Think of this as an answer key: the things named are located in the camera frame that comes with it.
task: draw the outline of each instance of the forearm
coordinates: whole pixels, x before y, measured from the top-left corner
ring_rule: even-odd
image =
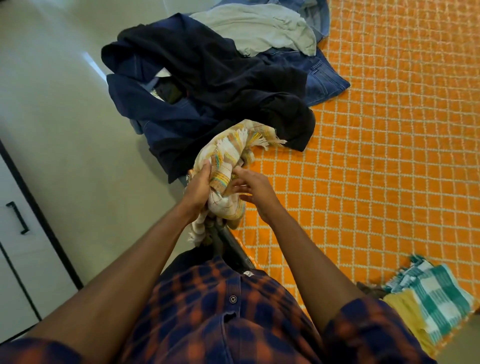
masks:
[[[190,211],[179,204],[29,336],[60,341],[84,358],[108,362],[144,308]]]
[[[363,297],[363,293],[322,253],[284,208],[273,213],[271,227],[305,307],[322,332],[340,308]]]

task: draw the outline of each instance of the person's left hand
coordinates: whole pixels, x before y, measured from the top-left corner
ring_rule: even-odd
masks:
[[[183,194],[181,204],[186,206],[189,212],[192,213],[190,222],[195,221],[198,217],[210,195],[209,183],[211,169],[210,161],[208,159],[204,160],[202,170],[195,174]]]

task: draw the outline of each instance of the orange bedsheet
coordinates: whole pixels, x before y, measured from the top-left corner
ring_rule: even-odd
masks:
[[[447,263],[480,298],[480,2],[337,0],[330,9],[320,48],[351,88],[313,107],[303,153],[258,149],[252,168],[352,280],[385,282],[417,253]],[[301,304],[251,205],[233,233]]]

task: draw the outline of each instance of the rolled-up sleeve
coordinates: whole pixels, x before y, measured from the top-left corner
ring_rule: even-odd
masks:
[[[436,363],[396,311],[373,298],[342,307],[328,323],[323,339],[333,363]]]
[[[56,341],[25,338],[0,346],[0,363],[79,364],[83,362],[80,354]]]

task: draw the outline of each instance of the green and white checkered cloth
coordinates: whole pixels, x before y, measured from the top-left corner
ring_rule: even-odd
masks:
[[[472,311],[475,299],[458,285],[445,264],[434,267],[419,255],[410,260],[410,267],[401,269],[384,289],[391,293],[413,290],[427,332],[436,344]]]

